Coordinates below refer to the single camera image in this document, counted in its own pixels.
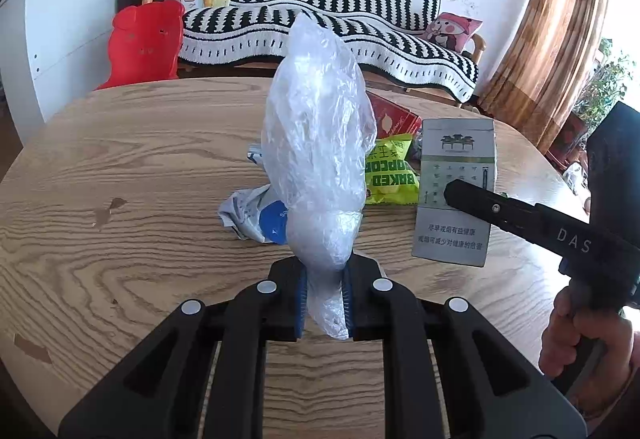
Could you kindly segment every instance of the wooden table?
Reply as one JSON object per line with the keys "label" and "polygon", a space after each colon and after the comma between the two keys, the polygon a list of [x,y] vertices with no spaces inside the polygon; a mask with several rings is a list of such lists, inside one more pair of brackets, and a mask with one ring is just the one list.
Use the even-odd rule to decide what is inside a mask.
{"label": "wooden table", "polygon": [[[217,215],[232,191],[267,183],[246,150],[259,140],[270,82],[174,80],[92,93],[53,117],[6,175],[0,356],[52,430],[181,301],[230,299],[290,254],[239,241]],[[427,118],[477,116],[380,94]],[[496,135],[498,192],[584,219],[523,136],[500,122]],[[116,201],[104,222],[114,198],[126,203]],[[415,207],[367,207],[356,250],[420,297],[466,297],[537,362],[566,284],[559,258],[494,227],[482,269],[415,259],[414,223]],[[381,438],[383,406],[379,342],[339,342],[308,321],[303,340],[270,345],[266,437]]]}

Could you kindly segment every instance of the hand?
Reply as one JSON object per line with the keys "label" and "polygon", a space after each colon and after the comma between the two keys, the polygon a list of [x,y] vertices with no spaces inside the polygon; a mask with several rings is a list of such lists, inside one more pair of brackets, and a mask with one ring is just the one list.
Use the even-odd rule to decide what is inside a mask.
{"label": "hand", "polygon": [[631,322],[613,310],[584,309],[573,319],[570,313],[571,300],[566,287],[556,296],[549,325],[542,333],[538,365],[543,374],[553,379],[562,373],[565,365],[575,361],[575,346],[581,335],[604,341],[606,355],[572,401],[585,413],[596,412],[613,403],[624,389],[632,363],[640,363],[640,343],[634,348]]}

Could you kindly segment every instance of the round table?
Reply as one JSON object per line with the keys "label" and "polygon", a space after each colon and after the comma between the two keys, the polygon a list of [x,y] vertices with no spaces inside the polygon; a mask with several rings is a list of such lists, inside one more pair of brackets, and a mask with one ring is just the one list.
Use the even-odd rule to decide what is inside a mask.
{"label": "round table", "polygon": [[[270,83],[189,79],[91,93],[54,116],[2,181],[0,356],[53,431],[180,302],[231,299],[290,255],[239,241],[217,214],[234,190],[268,182],[246,151],[260,138]],[[377,93],[424,118],[478,116]],[[495,132],[496,191],[586,218],[523,136],[500,122]],[[466,297],[537,362],[567,283],[559,257],[494,227],[484,268],[417,259],[415,207],[364,212],[356,250],[421,298]],[[340,342],[310,320],[297,343],[270,343],[265,437],[383,437],[383,408],[381,343]]]}

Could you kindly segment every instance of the sofa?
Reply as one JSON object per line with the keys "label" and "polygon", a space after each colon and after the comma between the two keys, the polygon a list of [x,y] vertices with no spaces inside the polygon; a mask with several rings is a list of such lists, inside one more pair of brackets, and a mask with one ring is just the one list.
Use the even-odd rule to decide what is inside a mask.
{"label": "sofa", "polygon": [[418,37],[440,13],[440,0],[231,0],[224,8],[190,9],[180,58],[195,65],[281,59],[300,13],[340,36],[363,70],[394,84],[440,88],[461,103],[474,90],[480,37],[474,55]]}

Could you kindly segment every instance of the cartoon character pillow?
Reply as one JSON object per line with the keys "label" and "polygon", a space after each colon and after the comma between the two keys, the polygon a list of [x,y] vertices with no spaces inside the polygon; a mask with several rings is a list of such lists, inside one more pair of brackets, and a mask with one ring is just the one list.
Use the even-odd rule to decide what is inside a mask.
{"label": "cartoon character pillow", "polygon": [[474,20],[453,13],[441,13],[422,34],[427,42],[462,53],[471,36],[482,26],[482,20]]}

